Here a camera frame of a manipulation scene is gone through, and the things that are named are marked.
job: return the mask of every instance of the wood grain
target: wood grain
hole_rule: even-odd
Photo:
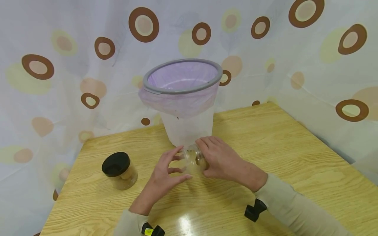
[[[378,188],[273,103],[215,114],[213,135],[292,184],[354,235],[376,235]],[[172,147],[163,125],[88,140],[41,236],[112,235],[122,210]],[[118,151],[129,154],[139,174],[125,191],[113,188],[101,172],[104,159]],[[195,175],[154,206],[149,222],[174,236],[291,235],[266,211],[257,223],[245,218],[246,205],[253,203],[254,195],[242,186]]]

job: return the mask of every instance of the black strap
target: black strap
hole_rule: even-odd
[[[253,207],[251,205],[247,205],[244,212],[244,216],[250,219],[251,221],[256,222],[260,216],[260,213],[262,213],[263,211],[267,209],[268,208],[266,207],[266,205],[262,201],[256,198],[255,206]]]
[[[155,229],[147,222],[142,226],[142,234],[147,236],[164,236],[165,232],[160,226]]]

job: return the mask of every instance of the yellow label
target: yellow label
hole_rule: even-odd
[[[144,235],[151,236],[151,235],[152,235],[152,232],[153,232],[153,229],[151,229],[151,228],[147,228],[147,229],[144,231]]]

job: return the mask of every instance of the beige sleeve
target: beige sleeve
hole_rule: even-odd
[[[142,227],[147,222],[148,217],[138,215],[124,210],[121,218],[114,229],[113,236],[141,236]]]
[[[325,210],[272,174],[269,174],[268,181],[255,195],[275,218],[296,235],[352,235]]]

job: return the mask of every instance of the black lid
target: black lid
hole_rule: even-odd
[[[102,164],[102,171],[108,177],[116,177],[123,174],[130,166],[130,158],[127,153],[118,152],[108,156]]]

